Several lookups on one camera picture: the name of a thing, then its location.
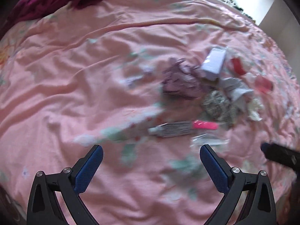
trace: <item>bed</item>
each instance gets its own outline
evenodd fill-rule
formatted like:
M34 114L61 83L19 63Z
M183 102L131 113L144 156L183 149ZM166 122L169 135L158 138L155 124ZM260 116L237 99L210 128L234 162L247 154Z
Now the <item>bed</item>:
M260 144L300 148L299 85L276 43L221 0L104 0L11 28L0 42L1 185L26 211L39 170L72 167L99 144L104 160L81 195L99 224L203 224L222 194L191 136L161 139L147 129L203 117L201 99L162 94L162 72L170 57L199 65L215 46L275 83L259 95L263 120L240 115L215 151L244 172L267 171L278 202L295 174L267 162Z

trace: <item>red object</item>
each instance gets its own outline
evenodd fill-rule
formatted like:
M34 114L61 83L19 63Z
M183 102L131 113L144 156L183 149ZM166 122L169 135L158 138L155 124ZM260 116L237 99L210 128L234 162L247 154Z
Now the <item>red object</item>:
M274 84L272 81L266 79L261 75L257 75L254 82L254 87L258 91L264 94L270 94L274 90Z
M234 71L238 74L238 75L244 75L247 72L243 69L241 60L239 58L232 58L231 62L233 64L233 68Z
M72 7L82 9L103 0L21 0L11 11L6 24L0 31L0 35L4 35L12 26L20 21L41 19L54 13L59 8L67 5L69 1L72 1Z
M219 125L214 122L205 122L201 120L196 120L193 122L193 129L208 129L216 130L219 128Z

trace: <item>white crumpled paper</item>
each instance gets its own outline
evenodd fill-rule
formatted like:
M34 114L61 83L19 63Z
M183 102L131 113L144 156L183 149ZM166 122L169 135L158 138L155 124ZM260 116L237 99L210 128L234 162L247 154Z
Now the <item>white crumpled paper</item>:
M263 110L265 107L260 102L259 99L253 98L247 105L248 107L248 116L253 121L261 121L263 120L258 113L259 110Z
M244 96L253 97L253 89L250 89L242 80L238 78L226 78L220 81L220 86L232 103L242 112L247 112L247 104Z

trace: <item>blue gripper pad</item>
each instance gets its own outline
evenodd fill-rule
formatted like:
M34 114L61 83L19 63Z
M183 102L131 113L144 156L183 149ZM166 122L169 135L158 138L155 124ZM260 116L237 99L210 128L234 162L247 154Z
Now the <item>blue gripper pad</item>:
M80 194L86 191L102 160L103 149L98 146L75 177L75 193Z
M229 191L228 176L205 146L200 149L200 159L217 190L226 194Z

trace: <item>dark cloth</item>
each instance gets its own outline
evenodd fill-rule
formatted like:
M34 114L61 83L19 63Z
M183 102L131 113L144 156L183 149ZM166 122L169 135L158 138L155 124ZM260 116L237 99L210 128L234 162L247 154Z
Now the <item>dark cloth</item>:
M13 25L20 21L41 19L54 13L59 8L67 5L69 1L71 1L72 7L82 9L103 0L21 0L11 11L5 26L1 29L0 35L4 35Z

